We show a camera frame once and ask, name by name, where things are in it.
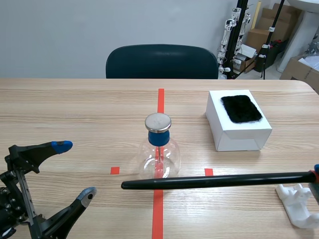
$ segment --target glass bottle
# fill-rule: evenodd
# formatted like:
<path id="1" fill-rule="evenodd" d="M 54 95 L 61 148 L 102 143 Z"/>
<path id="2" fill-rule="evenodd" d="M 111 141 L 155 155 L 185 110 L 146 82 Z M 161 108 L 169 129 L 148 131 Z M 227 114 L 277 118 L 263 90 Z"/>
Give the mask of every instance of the glass bottle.
<path id="1" fill-rule="evenodd" d="M 140 176 L 144 179 L 176 177 L 180 169 L 180 151 L 169 136 L 170 117 L 154 113 L 145 119 L 145 126 L 149 136 L 141 143 L 137 155 Z"/>

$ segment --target blue bottle neck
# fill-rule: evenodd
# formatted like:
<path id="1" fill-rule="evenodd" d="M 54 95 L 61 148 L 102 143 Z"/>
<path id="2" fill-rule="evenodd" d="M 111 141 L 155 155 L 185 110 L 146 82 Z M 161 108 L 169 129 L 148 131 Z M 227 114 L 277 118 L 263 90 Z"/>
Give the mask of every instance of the blue bottle neck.
<path id="1" fill-rule="evenodd" d="M 169 130 L 164 133 L 149 132 L 149 142 L 156 147 L 162 147 L 169 142 Z"/>

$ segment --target floor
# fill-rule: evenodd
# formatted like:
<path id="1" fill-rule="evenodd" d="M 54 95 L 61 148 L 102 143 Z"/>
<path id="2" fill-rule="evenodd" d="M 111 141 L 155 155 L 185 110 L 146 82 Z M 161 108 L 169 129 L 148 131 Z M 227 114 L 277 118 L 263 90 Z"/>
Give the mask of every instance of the floor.
<path id="1" fill-rule="evenodd" d="M 276 70 L 276 62 L 266 69 L 266 77 L 265 80 L 279 80 L 281 77 L 281 73 Z M 238 79 L 243 79 L 243 80 L 262 80 L 261 78 L 261 73 L 251 70 L 248 73 L 243 73 L 241 74 Z"/>

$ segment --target white 3d printed part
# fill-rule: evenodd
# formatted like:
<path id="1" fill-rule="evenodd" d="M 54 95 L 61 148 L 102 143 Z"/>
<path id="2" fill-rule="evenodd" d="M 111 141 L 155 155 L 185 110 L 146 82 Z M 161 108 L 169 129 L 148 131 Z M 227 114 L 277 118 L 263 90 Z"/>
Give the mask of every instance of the white 3d printed part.
<path id="1" fill-rule="evenodd" d="M 296 184 L 295 187 L 284 187 L 280 184 L 276 187 L 276 191 L 294 226 L 319 227 L 319 213 L 311 214 L 307 209 L 307 200 L 313 195 L 309 188 L 303 188 L 301 184 Z"/>

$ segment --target white sink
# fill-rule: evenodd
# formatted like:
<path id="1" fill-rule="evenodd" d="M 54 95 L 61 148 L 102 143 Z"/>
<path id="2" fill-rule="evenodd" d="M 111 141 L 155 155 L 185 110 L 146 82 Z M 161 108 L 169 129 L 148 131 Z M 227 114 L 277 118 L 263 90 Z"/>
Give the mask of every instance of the white sink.
<path id="1" fill-rule="evenodd" d="M 302 21 L 290 41 L 277 70 L 283 72 L 290 58 L 302 55 L 313 40 L 319 26 L 319 0 L 288 0 L 291 6 L 304 11 Z"/>
<path id="2" fill-rule="evenodd" d="M 288 0 L 291 6 L 304 11 L 319 13 L 319 0 Z"/>

